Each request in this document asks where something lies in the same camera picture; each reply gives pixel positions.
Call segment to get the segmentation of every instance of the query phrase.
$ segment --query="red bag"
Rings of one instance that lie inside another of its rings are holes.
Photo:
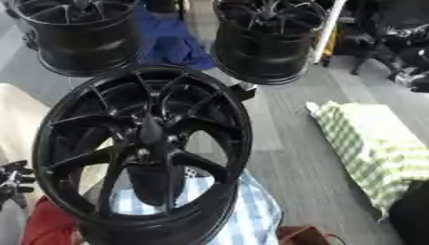
[[[328,237],[335,237],[346,245],[335,234],[322,234],[313,226],[283,226],[277,229],[276,234],[280,245],[329,245]]]

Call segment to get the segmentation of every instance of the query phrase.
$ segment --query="blue towel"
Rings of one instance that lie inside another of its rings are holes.
[[[144,42],[143,53],[138,58],[140,64],[178,64],[198,70],[215,66],[186,24],[177,17],[158,18],[143,6],[134,14]]]

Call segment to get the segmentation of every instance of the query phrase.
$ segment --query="green checkered cloth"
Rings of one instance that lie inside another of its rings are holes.
[[[429,179],[428,147],[386,105],[330,101],[306,107],[383,218],[412,181]]]

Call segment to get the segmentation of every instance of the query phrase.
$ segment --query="black alloy wheel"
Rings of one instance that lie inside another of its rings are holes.
[[[225,165],[186,149],[198,131],[219,144]],[[215,78],[177,66],[142,66],[93,78],[62,99],[40,126],[34,172],[49,198],[79,221],[91,245],[204,244],[234,209],[251,132],[245,108]],[[107,139],[113,145],[99,148]],[[91,202],[78,193],[77,176],[96,164],[108,168]],[[214,184],[177,207],[185,167],[206,172]],[[136,196],[163,208],[161,213],[112,211],[112,192],[125,170]]]
[[[43,66],[69,77],[94,77],[136,61],[142,38],[138,0],[16,0]]]
[[[283,84],[306,71],[325,11],[310,0],[214,0],[219,19],[213,55],[228,75],[255,84]]]

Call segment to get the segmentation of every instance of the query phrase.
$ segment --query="wheel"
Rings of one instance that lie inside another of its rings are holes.
[[[226,164],[187,150],[198,131],[220,145]],[[108,139],[113,144],[99,148]],[[228,87],[194,70],[143,66],[91,79],[62,99],[36,137],[34,172],[49,198],[79,221],[94,244],[203,244],[233,210],[251,145],[250,120]],[[96,164],[106,165],[107,172],[100,195],[90,201],[78,193],[74,176]],[[178,207],[185,167],[205,172],[214,184]],[[112,211],[109,200],[123,171],[136,196],[161,212]]]

